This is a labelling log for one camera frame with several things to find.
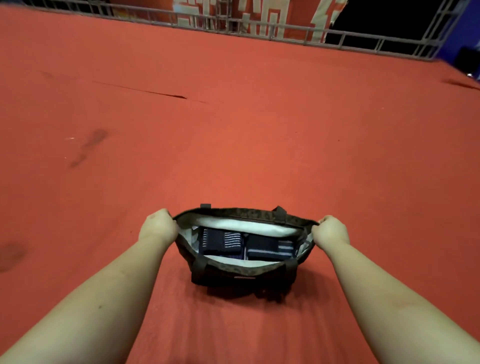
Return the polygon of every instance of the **metal railing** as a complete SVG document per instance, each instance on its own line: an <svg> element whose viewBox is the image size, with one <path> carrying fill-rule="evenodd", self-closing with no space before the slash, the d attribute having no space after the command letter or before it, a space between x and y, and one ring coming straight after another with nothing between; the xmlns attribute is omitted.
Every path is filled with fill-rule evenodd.
<svg viewBox="0 0 480 364"><path fill-rule="evenodd" d="M132 5L110 4L105 1L99 0L20 1L26 6L53 12L76 12L81 13L82 15L130 21L141 24L152 24L179 29L190 29L208 33L223 33L231 36L265 39L269 41L292 43L312 47L352 50L363 53L396 56L417 60L431 60L436 56L443 43L446 41L446 38L455 27L457 21L459 20L461 14L467 7L470 0L460 0L453 10L451 10L451 7L454 3L454 0L443 0L429 27L427 28L422 39L420 40L355 33L342 30L333 30L328 28L324 29L290 24L266 23L253 21L250 19L236 19L232 18L231 0L217 0L215 15L190 14ZM189 25L186 25L184 22L180 23L179 18L190 19ZM266 27L265 34L267 35L264 36L258 35L256 34L256 32L255 34L247 32L248 26L251 27L257 25ZM299 40L283 36L276 36L278 30L282 28L284 30L291 29L297 31L305 31L305 38L303 40ZM319 41L308 40L309 35L312 35L314 32L320 32L325 36L328 34L335 34L340 35L340 37L338 42L335 44L327 44ZM345 38L351 36L376 39L377 42L373 49L345 46ZM411 44L413 46L416 45L416 48L414 48L414 51L412 51L411 53L398 53L382 49L386 43L390 43L390 48L393 43Z"/></svg>

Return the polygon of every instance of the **orange-red floor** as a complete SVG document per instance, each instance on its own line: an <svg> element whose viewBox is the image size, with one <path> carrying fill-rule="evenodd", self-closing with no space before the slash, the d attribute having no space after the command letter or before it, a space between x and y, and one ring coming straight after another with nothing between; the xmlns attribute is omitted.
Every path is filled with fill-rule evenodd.
<svg viewBox="0 0 480 364"><path fill-rule="evenodd" d="M480 339L480 93L451 80L469 82L439 62L1 6L0 352L147 214L200 203L336 215ZM277 304L208 295L173 246L129 362L374 358L319 249Z"/></svg>

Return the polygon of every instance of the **blue wall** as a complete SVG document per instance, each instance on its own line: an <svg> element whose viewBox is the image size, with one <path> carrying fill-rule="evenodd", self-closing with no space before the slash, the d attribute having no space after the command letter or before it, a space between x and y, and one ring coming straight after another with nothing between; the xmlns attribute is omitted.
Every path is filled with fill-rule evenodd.
<svg viewBox="0 0 480 364"><path fill-rule="evenodd" d="M463 46L475 47L480 41L480 0L471 0L437 57L452 64Z"/></svg>

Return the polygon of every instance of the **folded clothing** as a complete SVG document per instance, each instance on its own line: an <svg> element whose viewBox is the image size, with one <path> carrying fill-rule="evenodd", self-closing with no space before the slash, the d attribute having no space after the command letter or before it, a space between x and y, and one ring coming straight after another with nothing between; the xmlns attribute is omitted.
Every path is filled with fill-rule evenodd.
<svg viewBox="0 0 480 364"><path fill-rule="evenodd" d="M240 232L201 228L199 252L204 255L242 255L243 238Z"/></svg>
<svg viewBox="0 0 480 364"><path fill-rule="evenodd" d="M245 242L249 260L282 261L294 257L294 246L290 240L249 234Z"/></svg>

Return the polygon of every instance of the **camouflage pattern bag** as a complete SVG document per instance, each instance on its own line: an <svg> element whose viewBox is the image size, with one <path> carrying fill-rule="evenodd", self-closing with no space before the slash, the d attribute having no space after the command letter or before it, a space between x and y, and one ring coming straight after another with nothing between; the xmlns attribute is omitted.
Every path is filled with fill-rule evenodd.
<svg viewBox="0 0 480 364"><path fill-rule="evenodd" d="M192 282L203 286L229 285L240 280L255 283L291 285L297 276L297 267L303 263L314 243L312 226L316 221L288 215L280 206L272 211L251 208L211 208L202 204L200 208L187 210L174 219L180 227L175 241L180 254L192 272ZM198 253L200 226L207 228L258 233L264 236L289 235L294 239L294 256L280 262L241 260Z"/></svg>

